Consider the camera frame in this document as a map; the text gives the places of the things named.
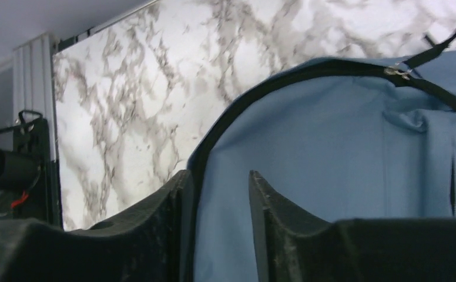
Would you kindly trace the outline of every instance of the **metal zipper slider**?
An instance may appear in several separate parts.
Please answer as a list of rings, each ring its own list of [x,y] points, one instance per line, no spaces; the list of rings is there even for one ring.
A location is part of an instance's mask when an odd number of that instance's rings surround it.
[[[401,62],[397,62],[393,66],[386,67],[384,69],[384,73],[386,75],[400,75],[402,78],[404,78],[406,80],[410,80],[411,69],[409,69],[407,71],[400,70],[398,67],[400,63]]]

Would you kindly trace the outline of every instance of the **marble pattern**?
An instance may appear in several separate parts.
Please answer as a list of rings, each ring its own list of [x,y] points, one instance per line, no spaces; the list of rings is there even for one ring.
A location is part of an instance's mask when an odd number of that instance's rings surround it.
[[[420,52],[456,0],[161,0],[54,59],[65,230],[85,229],[186,166],[266,77],[319,56]],[[456,41],[451,49],[456,49]]]

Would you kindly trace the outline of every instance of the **marble tabletop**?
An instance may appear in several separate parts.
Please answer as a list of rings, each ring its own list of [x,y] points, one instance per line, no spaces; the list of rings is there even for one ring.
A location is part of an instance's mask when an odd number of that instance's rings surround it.
[[[185,168],[223,110],[310,58],[393,57],[456,28],[456,0],[159,0],[54,59],[63,225],[85,229]],[[456,49],[456,41],[450,49]]]

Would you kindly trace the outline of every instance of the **red wire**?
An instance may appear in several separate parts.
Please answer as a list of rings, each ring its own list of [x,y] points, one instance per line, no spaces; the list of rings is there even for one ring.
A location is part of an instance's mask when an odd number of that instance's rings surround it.
[[[13,209],[14,207],[22,204],[23,202],[25,202],[25,200],[27,200],[27,198],[29,197],[29,194],[26,193],[26,191],[22,192],[22,196],[20,199],[18,200],[15,200],[12,202],[12,204],[10,205],[10,207]]]

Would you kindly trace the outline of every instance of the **blue fabric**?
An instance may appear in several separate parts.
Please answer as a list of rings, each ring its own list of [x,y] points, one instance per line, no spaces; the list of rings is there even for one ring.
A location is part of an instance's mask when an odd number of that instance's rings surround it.
[[[456,52],[417,70],[456,94]],[[456,113],[422,91],[365,77],[277,90],[243,112],[211,151],[197,214],[195,281],[257,281],[250,170],[328,221],[448,217],[453,156],[456,169]]]

